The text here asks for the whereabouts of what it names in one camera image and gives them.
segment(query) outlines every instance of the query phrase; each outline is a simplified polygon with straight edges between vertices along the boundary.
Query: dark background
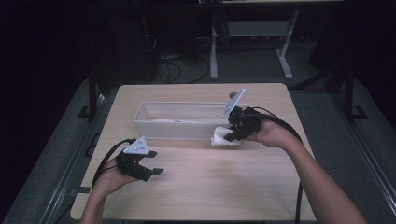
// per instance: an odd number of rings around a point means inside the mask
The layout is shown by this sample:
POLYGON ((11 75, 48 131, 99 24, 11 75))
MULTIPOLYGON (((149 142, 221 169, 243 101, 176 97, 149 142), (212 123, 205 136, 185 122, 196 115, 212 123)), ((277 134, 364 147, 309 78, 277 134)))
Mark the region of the dark background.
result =
MULTIPOLYGON (((319 14, 302 10, 293 38, 326 34, 318 42, 312 65, 325 69, 346 58, 347 66, 396 127, 395 6, 346 2, 329 14, 326 26, 319 22, 319 14)), ((182 49, 192 50, 193 39, 205 35, 210 19, 197 20, 199 14, 187 14, 162 21, 161 29, 150 29, 165 45, 177 36, 185 40, 182 49), (186 32, 191 24, 197 30, 186 32)), ((153 79, 152 59, 140 33, 145 27, 136 18, 114 13, 93 16, 72 1, 0 1, 1 220, 89 73, 100 75, 96 81, 102 91, 153 79), (130 78, 130 71, 139 72, 130 78)), ((151 20, 153 24, 159 21, 161 16, 151 20)))

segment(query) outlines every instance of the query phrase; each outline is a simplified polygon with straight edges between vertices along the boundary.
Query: forearm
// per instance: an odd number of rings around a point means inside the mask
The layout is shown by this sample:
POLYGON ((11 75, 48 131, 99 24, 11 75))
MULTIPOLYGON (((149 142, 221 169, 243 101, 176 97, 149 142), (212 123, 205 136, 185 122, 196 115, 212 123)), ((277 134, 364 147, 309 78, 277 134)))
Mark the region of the forearm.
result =
POLYGON ((284 149, 294 163, 306 197, 320 223, 365 223, 356 205, 318 165, 303 144, 284 149))
POLYGON ((85 205, 80 224, 97 224, 102 222, 106 197, 91 194, 85 205))

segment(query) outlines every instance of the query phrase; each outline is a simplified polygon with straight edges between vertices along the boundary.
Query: white object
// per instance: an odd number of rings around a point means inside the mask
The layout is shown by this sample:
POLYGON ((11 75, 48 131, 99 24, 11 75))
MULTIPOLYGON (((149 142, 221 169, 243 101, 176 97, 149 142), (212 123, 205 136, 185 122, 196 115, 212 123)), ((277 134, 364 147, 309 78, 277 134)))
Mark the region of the white object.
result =
POLYGON ((225 107, 224 113, 222 115, 222 117, 224 119, 227 119, 230 116, 231 111, 233 111, 233 108, 236 106, 236 104, 238 104, 239 99, 241 99, 242 95, 245 92, 245 88, 242 88, 241 91, 239 91, 234 97, 233 99, 231 99, 225 107))
POLYGON ((139 135, 146 139, 210 141, 217 127, 229 126, 228 120, 221 117, 224 106, 224 103, 143 102, 134 116, 134 124, 139 135))
POLYGON ((145 136, 134 141, 130 146, 126 147, 123 152, 127 154, 148 155, 149 148, 145 136))
POLYGON ((218 127, 215 129, 212 137, 212 146, 239 146, 243 141, 238 141, 234 139, 232 142, 225 140, 223 137, 227 133, 232 133, 233 131, 228 128, 218 127))

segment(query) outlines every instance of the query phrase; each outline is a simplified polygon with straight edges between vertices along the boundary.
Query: wooden table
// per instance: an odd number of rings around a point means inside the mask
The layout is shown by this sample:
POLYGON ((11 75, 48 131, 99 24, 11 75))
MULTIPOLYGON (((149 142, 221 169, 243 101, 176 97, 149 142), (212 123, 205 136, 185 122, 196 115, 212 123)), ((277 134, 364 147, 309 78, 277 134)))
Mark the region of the wooden table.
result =
MULTIPOLYGON (((230 92, 246 88, 240 104, 264 107, 289 123, 310 149, 303 126, 283 84, 203 84, 122 86, 108 115, 82 187, 108 150, 139 137, 134 114, 141 102, 225 103, 230 92)), ((148 182, 127 185, 107 197, 104 218, 127 220, 294 220, 299 177, 279 148, 245 142, 212 147, 209 141, 148 140, 159 154, 143 159, 164 168, 148 182)), ((79 193, 71 216, 80 219, 89 194, 79 193)), ((301 220, 315 220, 303 196, 301 220)))

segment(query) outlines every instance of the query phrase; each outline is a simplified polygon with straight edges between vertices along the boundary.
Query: gray carpet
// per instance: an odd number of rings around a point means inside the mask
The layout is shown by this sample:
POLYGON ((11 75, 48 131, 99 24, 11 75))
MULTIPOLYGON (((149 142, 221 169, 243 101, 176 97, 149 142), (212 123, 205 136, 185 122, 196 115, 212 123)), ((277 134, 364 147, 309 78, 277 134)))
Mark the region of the gray carpet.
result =
MULTIPOLYGON (((306 64, 312 47, 312 44, 290 45, 287 58, 295 75, 293 81, 286 81, 283 77, 273 46, 219 54, 219 80, 216 83, 282 82, 288 86, 295 85, 318 72, 306 64)), ((208 62, 207 54, 201 56, 208 62)), ((182 71, 174 83, 187 83, 206 70, 203 61, 181 59, 173 63, 182 71)), ((161 65, 161 69, 167 70, 168 67, 161 65)), ((341 99, 342 93, 330 95, 325 92, 326 80, 324 78, 304 91, 290 92, 318 163, 357 204, 369 223, 396 223, 396 216, 373 178, 350 124, 335 102, 341 99)), ((197 83, 213 82, 207 75, 197 83)), ((151 84, 160 83, 163 82, 157 77, 151 84)), ((4 223, 54 223, 63 211, 66 213, 59 223, 78 223, 71 219, 67 207, 75 199, 90 161, 90 157, 85 155, 92 153, 92 139, 100 134, 116 93, 117 89, 107 94, 106 99, 98 101, 99 112, 95 120, 88 122, 78 118, 80 109, 89 102, 88 83, 81 84, 4 223)), ((356 84, 354 103, 360 105, 369 117, 357 120, 354 127, 373 151, 389 182, 396 186, 396 132, 359 83, 356 84)), ((125 222, 106 220, 104 223, 125 222)))

